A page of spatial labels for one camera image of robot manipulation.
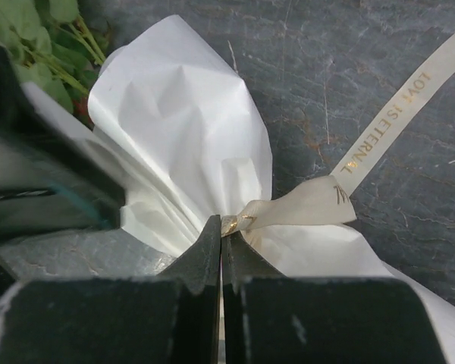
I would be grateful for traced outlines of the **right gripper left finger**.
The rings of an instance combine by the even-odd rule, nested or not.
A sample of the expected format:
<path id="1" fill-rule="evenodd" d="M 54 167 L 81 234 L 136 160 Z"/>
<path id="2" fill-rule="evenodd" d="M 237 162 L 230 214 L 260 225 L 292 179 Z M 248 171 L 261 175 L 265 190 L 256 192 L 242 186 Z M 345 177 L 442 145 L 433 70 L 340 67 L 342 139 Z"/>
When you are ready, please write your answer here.
<path id="1" fill-rule="evenodd" d="M 215 363 L 221 219 L 142 278 L 18 282 L 0 299 L 0 363 Z"/>

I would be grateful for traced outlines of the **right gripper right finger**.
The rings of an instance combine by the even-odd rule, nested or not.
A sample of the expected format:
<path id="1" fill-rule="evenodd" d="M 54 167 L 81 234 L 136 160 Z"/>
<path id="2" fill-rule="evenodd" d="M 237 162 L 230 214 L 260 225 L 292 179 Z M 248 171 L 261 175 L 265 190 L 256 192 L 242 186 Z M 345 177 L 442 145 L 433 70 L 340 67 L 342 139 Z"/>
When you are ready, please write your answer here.
<path id="1" fill-rule="evenodd" d="M 394 278 L 289 278 L 221 241 L 229 363 L 445 363 L 416 292 Z"/>

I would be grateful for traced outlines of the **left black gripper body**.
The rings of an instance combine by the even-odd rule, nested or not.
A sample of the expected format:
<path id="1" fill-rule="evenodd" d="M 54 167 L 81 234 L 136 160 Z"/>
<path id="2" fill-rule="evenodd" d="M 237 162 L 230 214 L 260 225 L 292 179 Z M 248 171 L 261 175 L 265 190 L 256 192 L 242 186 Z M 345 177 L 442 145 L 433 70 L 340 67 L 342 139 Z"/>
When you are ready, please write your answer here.
<path id="1" fill-rule="evenodd" d="M 124 188 L 26 96 L 0 46 L 0 242 L 121 225 Z"/>

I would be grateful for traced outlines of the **pink artificial flower bouquet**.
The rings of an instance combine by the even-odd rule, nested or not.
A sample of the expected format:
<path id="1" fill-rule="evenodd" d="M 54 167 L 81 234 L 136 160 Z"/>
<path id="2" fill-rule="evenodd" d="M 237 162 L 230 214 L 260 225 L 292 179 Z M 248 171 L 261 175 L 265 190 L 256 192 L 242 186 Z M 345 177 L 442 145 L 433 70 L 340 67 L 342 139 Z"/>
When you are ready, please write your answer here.
<path id="1" fill-rule="evenodd" d="M 89 92 L 111 33 L 88 27 L 76 0 L 0 1 L 0 44 L 19 81 L 34 82 L 87 127 Z"/>

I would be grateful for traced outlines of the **cream printed ribbon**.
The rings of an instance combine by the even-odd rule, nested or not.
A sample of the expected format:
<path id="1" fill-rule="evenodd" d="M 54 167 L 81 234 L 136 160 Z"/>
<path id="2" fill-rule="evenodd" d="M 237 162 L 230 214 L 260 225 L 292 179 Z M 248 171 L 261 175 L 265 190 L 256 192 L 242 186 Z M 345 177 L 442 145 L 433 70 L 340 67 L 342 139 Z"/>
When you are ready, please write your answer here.
<path id="1" fill-rule="evenodd" d="M 350 195 L 454 73 L 455 34 L 416 69 L 328 176 L 305 181 L 279 199 L 253 200 L 238 215 L 224 216 L 222 236 L 272 225 L 318 226 L 354 221 Z"/>

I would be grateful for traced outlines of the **white wrapping paper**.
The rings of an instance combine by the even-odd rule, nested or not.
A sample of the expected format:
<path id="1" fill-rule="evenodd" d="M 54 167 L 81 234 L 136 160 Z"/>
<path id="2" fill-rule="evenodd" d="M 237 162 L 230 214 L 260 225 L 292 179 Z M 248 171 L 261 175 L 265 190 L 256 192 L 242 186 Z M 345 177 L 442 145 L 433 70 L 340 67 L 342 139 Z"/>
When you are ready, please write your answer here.
<path id="1" fill-rule="evenodd" d="M 177 15 L 107 59 L 88 100 L 93 129 L 35 83 L 23 90 L 47 122 L 125 187 L 122 228 L 160 252 L 180 256 L 212 215 L 275 200 L 268 133 L 246 84 Z M 289 276 L 404 279 L 349 222 L 235 233 Z"/>

